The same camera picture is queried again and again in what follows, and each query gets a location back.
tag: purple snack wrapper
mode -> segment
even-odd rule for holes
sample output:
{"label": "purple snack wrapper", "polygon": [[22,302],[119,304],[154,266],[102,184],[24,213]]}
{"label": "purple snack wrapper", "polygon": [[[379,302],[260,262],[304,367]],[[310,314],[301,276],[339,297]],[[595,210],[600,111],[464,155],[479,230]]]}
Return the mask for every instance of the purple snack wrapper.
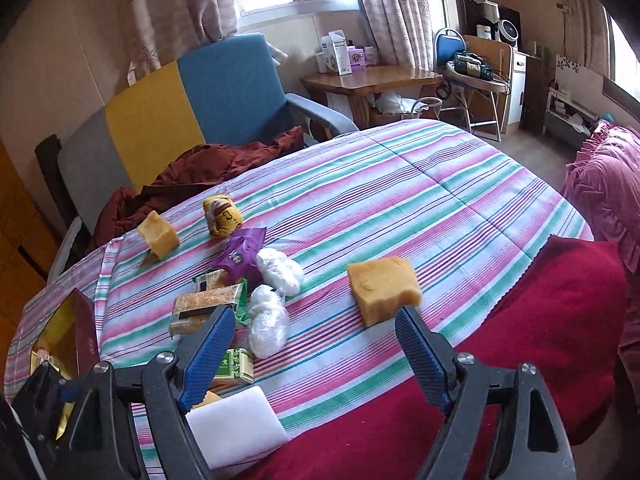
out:
{"label": "purple snack wrapper", "polygon": [[236,229],[226,241],[225,250],[211,261],[211,269],[225,269],[229,283],[246,278],[249,290],[262,283],[255,255],[264,245],[266,227]]}

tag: blue gripper pad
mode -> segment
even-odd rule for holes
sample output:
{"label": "blue gripper pad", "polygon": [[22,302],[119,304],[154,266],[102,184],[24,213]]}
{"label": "blue gripper pad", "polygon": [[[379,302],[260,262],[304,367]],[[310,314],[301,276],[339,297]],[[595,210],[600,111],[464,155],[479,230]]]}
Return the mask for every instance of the blue gripper pad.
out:
{"label": "blue gripper pad", "polygon": [[404,306],[396,313],[396,337],[427,402],[448,415],[454,403],[449,394],[449,375],[427,342],[422,327],[430,332],[412,307]]}
{"label": "blue gripper pad", "polygon": [[[209,320],[213,317],[218,317],[218,319],[209,328],[200,343],[196,344],[193,349],[189,349],[193,353],[186,364],[178,361],[178,366],[183,368],[183,372],[182,392],[178,396],[177,402],[178,408],[183,413],[187,413],[193,406],[204,400],[213,376],[218,371],[220,362],[236,334],[236,315],[231,308],[226,306],[222,312],[218,312],[216,309]],[[202,329],[205,329],[205,326],[202,326],[193,335],[183,336],[180,346],[183,342],[188,343],[184,341],[185,338],[199,336]],[[181,349],[178,347],[176,351],[178,358]]]}

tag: white box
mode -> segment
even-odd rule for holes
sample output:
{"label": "white box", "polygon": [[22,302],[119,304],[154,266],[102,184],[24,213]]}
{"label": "white box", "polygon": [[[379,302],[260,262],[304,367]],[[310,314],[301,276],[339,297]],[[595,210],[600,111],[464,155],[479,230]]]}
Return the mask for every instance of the white box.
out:
{"label": "white box", "polygon": [[351,63],[347,51],[347,40],[341,30],[332,30],[322,37],[322,54],[329,70],[338,75],[351,73]]}

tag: beige curtain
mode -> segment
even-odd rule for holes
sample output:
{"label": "beige curtain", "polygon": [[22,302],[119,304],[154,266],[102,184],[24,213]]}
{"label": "beige curtain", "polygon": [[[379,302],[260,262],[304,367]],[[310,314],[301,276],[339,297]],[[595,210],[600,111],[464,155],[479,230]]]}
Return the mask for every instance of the beige curtain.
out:
{"label": "beige curtain", "polygon": [[234,0],[127,0],[126,11],[130,83],[238,28]]}
{"label": "beige curtain", "polygon": [[362,4],[383,62],[433,68],[428,0],[362,0]]}
{"label": "beige curtain", "polygon": [[609,28],[604,7],[598,0],[565,0],[566,44],[564,55],[609,77]]}

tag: pink box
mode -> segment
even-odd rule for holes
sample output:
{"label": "pink box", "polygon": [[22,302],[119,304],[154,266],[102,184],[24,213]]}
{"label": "pink box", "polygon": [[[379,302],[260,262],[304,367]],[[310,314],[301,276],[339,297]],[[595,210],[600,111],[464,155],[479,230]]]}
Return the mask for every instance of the pink box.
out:
{"label": "pink box", "polygon": [[349,64],[351,65],[351,70],[361,70],[366,64],[364,61],[364,49],[356,48],[354,46],[350,46],[347,48],[347,54],[349,55]]}

